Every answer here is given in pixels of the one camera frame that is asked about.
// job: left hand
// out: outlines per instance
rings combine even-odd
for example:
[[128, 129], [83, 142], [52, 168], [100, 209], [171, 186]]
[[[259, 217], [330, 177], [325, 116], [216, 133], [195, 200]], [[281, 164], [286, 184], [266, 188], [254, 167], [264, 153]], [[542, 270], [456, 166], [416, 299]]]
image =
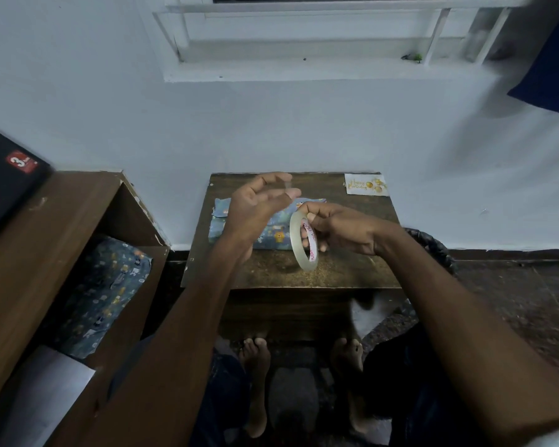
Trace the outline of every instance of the left hand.
[[301, 194], [298, 188], [265, 190], [265, 185], [291, 180], [291, 174], [285, 172], [261, 174], [232, 194], [222, 238], [244, 250], [242, 262], [250, 257], [253, 243], [259, 238], [271, 216], [285, 209]]

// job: tape label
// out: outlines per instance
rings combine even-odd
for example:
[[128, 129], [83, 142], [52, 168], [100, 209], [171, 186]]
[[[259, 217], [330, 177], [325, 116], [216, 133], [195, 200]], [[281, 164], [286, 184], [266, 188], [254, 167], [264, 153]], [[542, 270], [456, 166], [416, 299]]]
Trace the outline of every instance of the tape label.
[[304, 228], [306, 230], [306, 235], [309, 238], [309, 248], [311, 249], [310, 253], [309, 253], [309, 262], [314, 262], [315, 259], [316, 259], [316, 255], [317, 255], [315, 230], [311, 227], [309, 222], [305, 219], [302, 220], [302, 225], [304, 226]]

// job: right hand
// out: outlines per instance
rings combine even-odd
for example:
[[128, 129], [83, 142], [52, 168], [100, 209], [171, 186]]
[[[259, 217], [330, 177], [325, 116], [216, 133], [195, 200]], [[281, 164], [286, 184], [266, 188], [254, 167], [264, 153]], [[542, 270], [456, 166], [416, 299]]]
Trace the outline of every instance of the right hand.
[[[401, 229], [395, 223], [338, 204], [306, 202], [298, 210], [307, 213], [309, 223], [317, 231], [320, 251], [337, 246], [359, 254], [378, 255], [380, 235]], [[309, 242], [303, 230], [302, 244], [307, 247]]]

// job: floor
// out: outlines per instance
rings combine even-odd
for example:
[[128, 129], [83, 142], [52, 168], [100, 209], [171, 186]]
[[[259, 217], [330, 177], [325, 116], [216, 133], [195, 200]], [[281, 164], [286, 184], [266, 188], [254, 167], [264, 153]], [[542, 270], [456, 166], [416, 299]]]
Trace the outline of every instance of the floor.
[[[180, 293], [184, 262], [169, 262], [145, 327], [152, 333]], [[485, 300], [501, 318], [559, 370], [559, 261], [462, 260], [457, 276]], [[362, 343], [365, 352], [393, 338], [417, 322], [413, 312], [396, 309], [369, 320]], [[272, 365], [268, 376], [268, 429], [261, 438], [238, 439], [231, 445], [275, 446], [384, 445], [390, 424], [382, 423], [371, 442], [348, 430], [344, 414], [336, 411], [337, 396], [325, 355], [314, 343], [269, 342]]]

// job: wooden table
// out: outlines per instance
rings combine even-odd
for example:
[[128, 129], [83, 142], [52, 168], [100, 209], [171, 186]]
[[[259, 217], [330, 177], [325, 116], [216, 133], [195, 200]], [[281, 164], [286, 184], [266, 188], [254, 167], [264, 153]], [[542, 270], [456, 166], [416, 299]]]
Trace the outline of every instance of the wooden table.
[[[212, 245], [208, 233], [216, 198], [228, 198], [253, 174], [212, 174], [195, 230], [187, 268], [186, 287], [199, 274]], [[348, 195], [343, 173], [294, 173], [292, 187], [302, 197], [328, 202], [398, 223], [388, 196]], [[220, 333], [227, 338], [265, 335], [288, 340], [313, 340], [331, 332], [352, 335], [350, 304], [364, 307], [371, 293], [401, 292], [388, 265], [379, 257], [332, 249], [322, 253], [314, 271], [298, 267], [292, 251], [254, 250], [240, 269], [226, 305]]]

